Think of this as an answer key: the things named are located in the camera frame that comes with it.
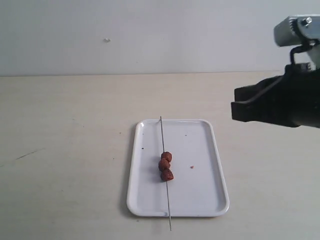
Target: metal skewer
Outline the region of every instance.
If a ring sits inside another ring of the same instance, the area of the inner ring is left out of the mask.
[[[162,127],[162,117],[161,116],[160,116],[160,123],[161,123],[162,147],[163,147],[163,152],[165,152],[164,129]],[[165,186],[166,186],[166,198],[167,198],[167,201],[168,201],[169,225],[170,225],[170,231],[172,231],[172,229],[171,229],[171,212],[170,212],[168,181],[165,182]]]

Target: skewered meat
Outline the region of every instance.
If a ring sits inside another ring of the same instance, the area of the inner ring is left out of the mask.
[[[165,151],[161,154],[161,159],[165,159],[170,163],[172,160],[172,154],[168,151]]]
[[[161,179],[164,182],[167,182],[167,181],[174,179],[174,175],[173,175],[172,171],[170,171],[170,169],[165,169],[161,173]]]
[[[170,168],[170,163],[165,158],[162,158],[159,161],[159,170],[162,172],[163,170],[169,169],[169,168]]]

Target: table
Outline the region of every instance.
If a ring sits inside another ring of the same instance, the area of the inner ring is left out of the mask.
[[[319,239],[320,130],[231,119],[234,88],[277,74],[0,78],[1,239]],[[212,123],[225,215],[128,211],[135,125],[160,115]]]

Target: rectangular tray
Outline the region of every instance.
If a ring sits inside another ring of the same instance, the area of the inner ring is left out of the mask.
[[[202,119],[163,119],[164,150],[172,153],[168,181],[172,217],[216,217],[229,197],[212,125]],[[162,147],[159,119],[137,124],[127,206],[138,216],[167,217],[166,183],[158,169]]]

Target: wall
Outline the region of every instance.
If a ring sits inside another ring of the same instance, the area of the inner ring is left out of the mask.
[[[282,70],[290,49],[275,45],[273,27],[319,9],[318,0],[3,0],[0,76]]]

